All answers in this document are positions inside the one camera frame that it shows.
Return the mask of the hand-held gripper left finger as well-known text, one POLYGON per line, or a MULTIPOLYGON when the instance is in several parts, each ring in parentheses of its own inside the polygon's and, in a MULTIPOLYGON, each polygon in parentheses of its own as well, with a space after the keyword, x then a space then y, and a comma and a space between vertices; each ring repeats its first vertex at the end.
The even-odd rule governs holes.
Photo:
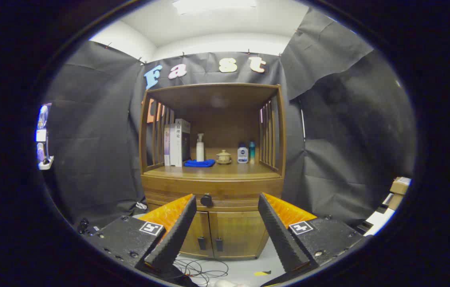
POLYGON ((88 227, 83 238, 121 265, 163 276, 173 267, 197 212, 189 194, 139 218, 122 216, 102 228, 88 227))

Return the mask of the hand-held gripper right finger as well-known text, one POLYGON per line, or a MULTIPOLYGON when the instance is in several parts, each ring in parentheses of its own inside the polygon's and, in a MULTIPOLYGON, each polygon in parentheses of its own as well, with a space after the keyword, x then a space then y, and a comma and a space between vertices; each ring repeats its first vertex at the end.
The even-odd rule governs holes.
POLYGON ((258 211, 287 273, 319 268, 366 239, 340 220, 318 217, 270 194, 259 195, 258 211))

